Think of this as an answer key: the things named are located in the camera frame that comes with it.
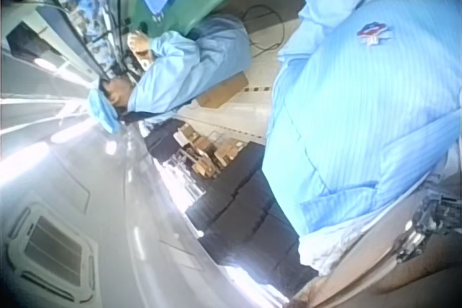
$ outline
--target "logo patch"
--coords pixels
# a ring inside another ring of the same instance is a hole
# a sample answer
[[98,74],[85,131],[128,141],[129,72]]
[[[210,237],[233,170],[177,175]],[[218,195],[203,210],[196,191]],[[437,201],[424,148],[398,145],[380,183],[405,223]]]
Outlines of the logo patch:
[[365,25],[357,35],[367,46],[378,45],[381,40],[391,37],[390,28],[385,23],[379,22]]

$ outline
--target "ceiling air conditioner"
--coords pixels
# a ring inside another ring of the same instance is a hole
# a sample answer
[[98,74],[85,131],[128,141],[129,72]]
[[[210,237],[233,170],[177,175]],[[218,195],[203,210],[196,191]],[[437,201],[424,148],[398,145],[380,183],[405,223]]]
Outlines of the ceiling air conditioner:
[[87,304],[97,295],[95,247],[39,204],[27,207],[9,234],[14,272],[54,301]]

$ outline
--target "striped fabric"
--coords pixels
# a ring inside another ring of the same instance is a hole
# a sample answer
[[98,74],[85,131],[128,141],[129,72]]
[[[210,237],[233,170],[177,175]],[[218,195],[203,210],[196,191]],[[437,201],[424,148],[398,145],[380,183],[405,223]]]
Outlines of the striped fabric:
[[[376,211],[461,133],[461,0],[306,0],[263,171],[300,236]],[[385,24],[378,45],[358,36]]]

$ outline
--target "blue cap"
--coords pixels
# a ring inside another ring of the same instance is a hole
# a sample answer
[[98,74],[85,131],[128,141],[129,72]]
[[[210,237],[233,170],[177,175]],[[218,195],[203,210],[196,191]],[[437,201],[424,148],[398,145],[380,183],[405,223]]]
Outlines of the blue cap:
[[98,120],[106,131],[116,133],[120,129],[116,109],[99,89],[90,90],[88,105],[90,115]]

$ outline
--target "hairnet cap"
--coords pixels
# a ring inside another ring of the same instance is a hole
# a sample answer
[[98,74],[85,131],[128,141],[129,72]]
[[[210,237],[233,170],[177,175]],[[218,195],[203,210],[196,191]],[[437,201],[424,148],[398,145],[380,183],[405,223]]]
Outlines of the hairnet cap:
[[90,115],[96,118],[109,133],[117,132],[121,124],[118,121],[116,109],[99,89],[92,89],[88,94]]

